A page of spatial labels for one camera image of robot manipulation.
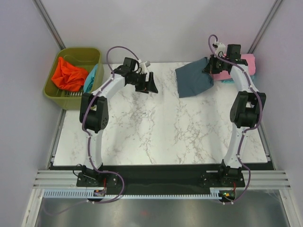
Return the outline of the grey-blue t shirt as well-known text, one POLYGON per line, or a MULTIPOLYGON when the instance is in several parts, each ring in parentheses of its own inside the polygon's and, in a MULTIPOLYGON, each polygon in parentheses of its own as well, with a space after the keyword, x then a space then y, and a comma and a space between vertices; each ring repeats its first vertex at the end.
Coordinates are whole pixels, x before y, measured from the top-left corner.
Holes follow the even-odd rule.
POLYGON ((204 57, 175 69, 179 98, 197 96, 214 86, 212 76, 203 72, 208 62, 204 57))

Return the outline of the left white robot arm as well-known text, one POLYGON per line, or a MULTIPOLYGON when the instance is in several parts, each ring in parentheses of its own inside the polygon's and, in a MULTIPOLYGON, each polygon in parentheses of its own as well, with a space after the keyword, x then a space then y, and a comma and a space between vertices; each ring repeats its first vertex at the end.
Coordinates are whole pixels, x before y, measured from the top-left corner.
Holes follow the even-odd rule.
POLYGON ((80 104, 80 123, 88 135, 87 156, 77 177, 78 187, 101 187, 109 172, 103 170, 102 135, 109 122, 108 102, 126 85, 136 92, 158 93, 149 61, 126 57, 122 65, 111 70, 110 78, 92 93, 84 93, 80 104))

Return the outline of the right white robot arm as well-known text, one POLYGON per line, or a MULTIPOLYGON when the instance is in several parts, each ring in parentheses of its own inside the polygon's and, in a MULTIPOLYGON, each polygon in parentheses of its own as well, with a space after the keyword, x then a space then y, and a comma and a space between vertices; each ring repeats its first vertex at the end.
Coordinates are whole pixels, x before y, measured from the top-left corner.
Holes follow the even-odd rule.
POLYGON ((243 187, 241 152, 249 132, 257 129, 261 123, 266 94, 259 92, 253 84, 248 63, 241 57, 241 45, 215 42, 210 49, 213 54, 204 71, 210 74, 227 71, 238 93, 230 110, 232 137, 228 151, 217 172, 205 173, 203 182, 209 187, 243 187))

